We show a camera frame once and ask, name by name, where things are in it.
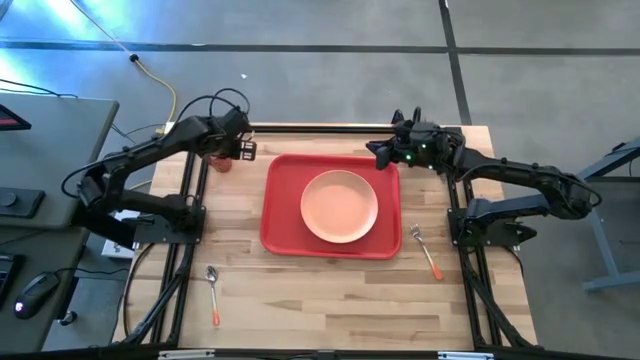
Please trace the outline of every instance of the orange-handled fork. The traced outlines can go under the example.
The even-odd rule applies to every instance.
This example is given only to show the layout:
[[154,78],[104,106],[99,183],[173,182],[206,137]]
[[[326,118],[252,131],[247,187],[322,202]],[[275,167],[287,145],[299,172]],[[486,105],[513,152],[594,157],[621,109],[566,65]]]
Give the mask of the orange-handled fork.
[[218,303],[216,302],[216,281],[218,280],[218,270],[213,266],[207,266],[207,280],[211,285],[211,302],[213,304],[213,325],[220,325],[220,315],[218,314]]
[[422,240],[422,235],[420,235],[420,228],[418,227],[418,224],[411,225],[409,230],[411,231],[411,236],[413,236],[416,240],[418,240],[418,242],[420,242],[422,250],[424,250],[424,254],[427,255],[427,259],[429,259],[429,264],[431,264],[431,269],[433,270],[433,276],[436,278],[436,280],[444,279],[442,273],[440,272],[440,269],[438,269],[438,265],[433,262],[433,259],[431,259],[431,255],[429,255],[429,250],[427,250],[427,247],[424,245],[424,241]]

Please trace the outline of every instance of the gray floor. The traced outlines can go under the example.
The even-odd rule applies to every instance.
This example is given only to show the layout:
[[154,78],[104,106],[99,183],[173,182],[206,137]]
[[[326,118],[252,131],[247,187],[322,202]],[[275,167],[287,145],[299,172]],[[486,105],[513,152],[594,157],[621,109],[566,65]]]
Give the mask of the gray floor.
[[[82,3],[116,37],[129,42],[446,45],[437,0]],[[448,4],[458,46],[640,47],[640,2],[635,0],[448,0]],[[0,21],[0,38],[106,40],[70,4],[40,0],[14,0]],[[411,112],[416,105],[439,123],[461,121],[446,54],[155,51],[140,56],[173,84],[179,107],[198,95],[232,86],[251,99],[252,121],[386,123],[396,108]],[[471,120],[489,126],[498,156],[579,171],[618,143],[640,135],[638,60],[637,56],[462,55],[460,66]],[[163,122],[170,106],[166,90],[117,51],[5,46],[0,48],[0,76],[83,97],[116,99],[121,104],[116,123],[124,131]],[[149,133],[136,135],[142,140]],[[126,144],[112,133],[104,152]],[[640,165],[634,171],[640,174]],[[145,169],[131,182],[148,179],[151,173]],[[602,215],[612,219],[610,228],[616,232],[610,237],[621,268],[639,270],[640,246],[629,244],[640,241],[638,232],[634,222],[621,221],[620,209],[626,214],[635,209],[637,214],[634,206],[640,203],[640,192],[629,188],[620,196],[622,191],[603,189]],[[507,196],[526,192],[505,186]],[[628,203],[618,205],[622,200]],[[539,231],[523,246],[522,258],[540,344],[554,350],[638,358],[640,285],[585,294],[582,282],[605,274],[587,225],[551,218],[528,219],[527,224]],[[84,266],[118,266],[94,260],[87,257]],[[54,327],[47,348],[106,343],[121,285],[122,281],[82,280],[73,306],[88,320]]]

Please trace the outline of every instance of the pink plate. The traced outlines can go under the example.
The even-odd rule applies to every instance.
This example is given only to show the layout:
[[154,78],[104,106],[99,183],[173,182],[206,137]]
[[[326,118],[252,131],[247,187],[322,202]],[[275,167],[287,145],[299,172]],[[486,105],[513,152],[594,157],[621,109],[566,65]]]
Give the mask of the pink plate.
[[378,198],[369,183],[345,170],[316,176],[302,193],[302,219],[319,238],[346,244],[364,236],[378,216]]

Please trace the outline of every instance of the red tray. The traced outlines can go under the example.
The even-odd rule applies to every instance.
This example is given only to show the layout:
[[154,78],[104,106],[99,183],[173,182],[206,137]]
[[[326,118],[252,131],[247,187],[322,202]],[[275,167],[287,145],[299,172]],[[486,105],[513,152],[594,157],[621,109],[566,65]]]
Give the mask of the red tray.
[[[329,170],[348,170],[362,176],[378,197],[375,224],[352,243],[326,242],[302,220],[302,192],[313,178]],[[400,182],[393,164],[380,171],[374,158],[286,154],[274,159],[269,167],[260,240],[274,254],[389,259],[402,245],[401,224]]]

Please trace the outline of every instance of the wooden table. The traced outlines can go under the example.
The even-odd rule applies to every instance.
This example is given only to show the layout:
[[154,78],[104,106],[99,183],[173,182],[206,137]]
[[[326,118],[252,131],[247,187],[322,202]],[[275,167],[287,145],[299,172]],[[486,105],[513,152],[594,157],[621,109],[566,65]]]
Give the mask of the wooden table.
[[[493,155],[487,127],[468,126],[463,131],[468,147]],[[371,156],[365,142],[385,138],[388,136],[260,133],[254,137],[258,143],[254,162],[234,162],[227,174],[209,173],[206,228],[196,247],[180,347],[472,348],[458,253],[450,245],[446,226],[447,188],[432,171],[399,166],[402,222],[407,230],[402,249],[392,260],[279,256],[260,243],[265,179],[275,157],[284,153]],[[157,164],[152,194],[179,192],[185,158],[186,154],[179,154]],[[503,196],[499,183],[475,180],[473,186],[476,197],[497,200]],[[419,244],[409,235],[412,223],[420,225],[444,281],[433,278]],[[158,296],[167,248],[152,249],[133,280],[131,326]],[[518,263],[501,248],[487,248],[487,260],[497,303],[523,337],[535,343]],[[216,289],[221,325],[217,329],[211,320],[207,265],[216,266],[220,273]],[[478,312],[483,334],[489,339],[484,307]],[[167,314],[165,324],[170,324],[173,304]],[[114,340],[123,337],[121,324]]]

